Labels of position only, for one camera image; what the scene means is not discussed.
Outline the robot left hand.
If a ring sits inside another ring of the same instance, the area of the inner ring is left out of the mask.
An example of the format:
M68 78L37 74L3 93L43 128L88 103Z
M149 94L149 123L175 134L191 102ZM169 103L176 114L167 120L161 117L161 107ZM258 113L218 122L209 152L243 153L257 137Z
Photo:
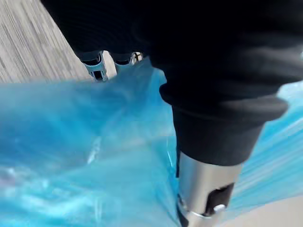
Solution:
M303 79L300 0L44 0L93 75L105 50L133 52L163 71L177 141L177 213L212 227L264 125L288 103L279 89Z

